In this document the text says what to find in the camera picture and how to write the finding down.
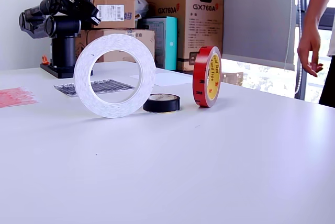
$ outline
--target paper sheet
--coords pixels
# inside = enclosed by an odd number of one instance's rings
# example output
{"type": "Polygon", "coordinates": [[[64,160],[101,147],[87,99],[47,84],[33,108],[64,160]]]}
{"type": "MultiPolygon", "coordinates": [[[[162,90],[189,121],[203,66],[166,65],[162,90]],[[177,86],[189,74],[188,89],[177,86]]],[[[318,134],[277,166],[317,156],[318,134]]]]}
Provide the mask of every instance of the paper sheet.
{"type": "Polygon", "coordinates": [[[34,94],[24,87],[0,90],[0,108],[37,103],[34,94]]]}
{"type": "MultiPolygon", "coordinates": [[[[130,76],[134,79],[139,79],[139,75],[130,76]]],[[[158,86],[172,86],[172,85],[181,85],[181,84],[191,84],[192,76],[180,75],[177,73],[159,73],[156,74],[155,85],[158,86]]]]}

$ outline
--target yellow label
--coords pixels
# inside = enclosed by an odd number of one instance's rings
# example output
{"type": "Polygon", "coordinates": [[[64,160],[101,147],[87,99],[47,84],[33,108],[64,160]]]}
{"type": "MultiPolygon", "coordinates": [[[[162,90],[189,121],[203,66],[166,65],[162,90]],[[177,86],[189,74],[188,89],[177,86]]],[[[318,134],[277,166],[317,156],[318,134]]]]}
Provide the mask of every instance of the yellow label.
{"type": "Polygon", "coordinates": [[[220,62],[219,56],[215,53],[210,59],[207,82],[207,95],[213,100],[218,93],[220,82],[220,62]]]}

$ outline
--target white tape roll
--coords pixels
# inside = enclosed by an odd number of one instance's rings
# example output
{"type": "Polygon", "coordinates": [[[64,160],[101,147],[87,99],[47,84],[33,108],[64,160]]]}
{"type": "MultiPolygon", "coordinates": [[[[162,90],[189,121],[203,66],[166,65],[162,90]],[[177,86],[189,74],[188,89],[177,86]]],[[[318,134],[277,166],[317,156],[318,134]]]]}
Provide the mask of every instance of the white tape roll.
{"type": "Polygon", "coordinates": [[[74,85],[83,104],[95,114],[106,118],[127,116],[138,110],[149,98],[154,86],[156,67],[149,49],[134,37],[112,34],[91,42],[80,54],[74,68],[74,85]],[[139,84],[133,94],[118,103],[100,99],[91,87],[91,70],[103,54],[121,50],[130,54],[139,65],[139,84]]]}

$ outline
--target robotic arm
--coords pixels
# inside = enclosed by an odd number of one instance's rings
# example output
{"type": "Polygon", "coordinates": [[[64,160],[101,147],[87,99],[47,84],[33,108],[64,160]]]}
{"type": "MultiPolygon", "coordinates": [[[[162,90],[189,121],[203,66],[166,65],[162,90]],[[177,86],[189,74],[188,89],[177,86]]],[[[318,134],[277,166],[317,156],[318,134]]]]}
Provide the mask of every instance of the robotic arm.
{"type": "Polygon", "coordinates": [[[54,16],[60,12],[82,22],[98,25],[100,23],[96,16],[98,11],[91,0],[43,0],[39,6],[22,12],[19,24],[21,30],[32,38],[44,38],[51,36],[45,22],[48,15],[54,16]]]}
{"type": "Polygon", "coordinates": [[[98,9],[91,0],[43,0],[39,6],[20,14],[22,31],[32,38],[51,37],[51,60],[41,68],[59,79],[73,77],[75,58],[75,38],[81,24],[98,25],[98,9]],[[66,16],[55,16],[57,13],[66,16]]]}

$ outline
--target double-sided tape roll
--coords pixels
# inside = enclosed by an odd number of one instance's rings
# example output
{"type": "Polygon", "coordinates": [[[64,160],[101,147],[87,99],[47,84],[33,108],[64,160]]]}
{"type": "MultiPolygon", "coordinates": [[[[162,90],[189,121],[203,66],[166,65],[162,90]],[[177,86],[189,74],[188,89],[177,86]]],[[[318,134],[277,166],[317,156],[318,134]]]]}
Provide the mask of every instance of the double-sided tape roll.
{"type": "Polygon", "coordinates": [[[214,105],[221,85],[221,53],[217,47],[202,47],[195,59],[193,96],[203,107],[214,105]]]}
{"type": "Polygon", "coordinates": [[[172,94],[151,94],[143,105],[150,113],[171,113],[180,110],[180,97],[172,94]]]}
{"type": "Polygon", "coordinates": [[[91,42],[80,54],[74,68],[74,84],[78,97],[95,114],[106,118],[127,116],[138,110],[148,99],[154,86],[156,67],[149,49],[138,39],[112,34],[91,42]],[[139,66],[139,84],[133,94],[118,103],[100,99],[91,87],[91,70],[96,60],[109,51],[130,54],[139,66]]]}

